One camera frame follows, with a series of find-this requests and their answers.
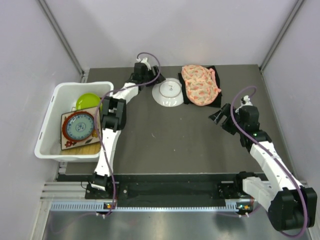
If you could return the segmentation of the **white round rimmed plate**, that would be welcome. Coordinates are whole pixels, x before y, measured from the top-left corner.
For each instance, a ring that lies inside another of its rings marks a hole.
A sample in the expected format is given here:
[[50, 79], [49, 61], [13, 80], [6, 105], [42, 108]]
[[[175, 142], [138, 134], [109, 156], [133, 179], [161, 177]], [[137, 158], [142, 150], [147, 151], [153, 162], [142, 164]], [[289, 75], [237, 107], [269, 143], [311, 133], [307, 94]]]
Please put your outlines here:
[[184, 103], [182, 84], [176, 78], [166, 78], [152, 88], [152, 97], [163, 107], [177, 107]]

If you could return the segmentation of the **yellow woven square plate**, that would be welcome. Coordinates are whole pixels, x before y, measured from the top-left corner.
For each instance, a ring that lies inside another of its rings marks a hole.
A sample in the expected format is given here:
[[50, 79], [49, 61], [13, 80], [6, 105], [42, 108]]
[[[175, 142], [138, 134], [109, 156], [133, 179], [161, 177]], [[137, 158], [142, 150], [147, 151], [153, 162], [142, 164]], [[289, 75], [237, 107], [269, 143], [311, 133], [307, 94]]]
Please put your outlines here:
[[60, 155], [95, 155], [101, 150], [100, 143], [78, 146], [60, 151]]

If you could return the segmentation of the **black square plate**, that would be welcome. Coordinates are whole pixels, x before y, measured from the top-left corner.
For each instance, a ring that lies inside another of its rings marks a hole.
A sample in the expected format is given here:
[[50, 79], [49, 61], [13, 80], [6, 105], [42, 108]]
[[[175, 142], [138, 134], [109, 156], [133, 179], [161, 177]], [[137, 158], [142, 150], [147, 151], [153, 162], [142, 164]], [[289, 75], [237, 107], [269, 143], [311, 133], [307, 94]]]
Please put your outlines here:
[[96, 109], [91, 107], [61, 115], [61, 150], [100, 142], [95, 124]]

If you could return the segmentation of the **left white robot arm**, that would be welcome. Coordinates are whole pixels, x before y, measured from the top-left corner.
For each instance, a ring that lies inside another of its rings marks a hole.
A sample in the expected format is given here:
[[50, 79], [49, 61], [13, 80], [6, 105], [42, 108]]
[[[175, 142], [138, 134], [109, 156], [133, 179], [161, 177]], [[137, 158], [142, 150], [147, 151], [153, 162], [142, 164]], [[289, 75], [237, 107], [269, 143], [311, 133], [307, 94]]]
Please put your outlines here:
[[134, 65], [133, 73], [119, 90], [107, 94], [102, 99], [99, 114], [101, 150], [97, 166], [93, 172], [91, 187], [102, 198], [109, 198], [115, 189], [112, 162], [121, 131], [127, 122], [127, 104], [145, 86], [155, 84], [160, 78], [159, 66], [148, 66], [145, 62]]

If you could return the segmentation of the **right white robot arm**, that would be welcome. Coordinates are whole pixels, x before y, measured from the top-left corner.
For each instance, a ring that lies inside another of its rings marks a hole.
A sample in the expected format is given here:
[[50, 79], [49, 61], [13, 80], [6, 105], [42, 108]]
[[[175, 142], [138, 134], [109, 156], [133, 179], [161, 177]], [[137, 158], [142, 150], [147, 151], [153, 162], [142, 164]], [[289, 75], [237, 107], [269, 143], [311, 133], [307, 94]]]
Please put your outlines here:
[[260, 165], [268, 183], [253, 172], [236, 175], [233, 192], [239, 198], [253, 197], [267, 212], [279, 232], [311, 228], [315, 225], [318, 196], [300, 183], [284, 165], [269, 135], [260, 128], [258, 108], [244, 104], [238, 109], [225, 104], [209, 116], [226, 132], [239, 134], [241, 146]]

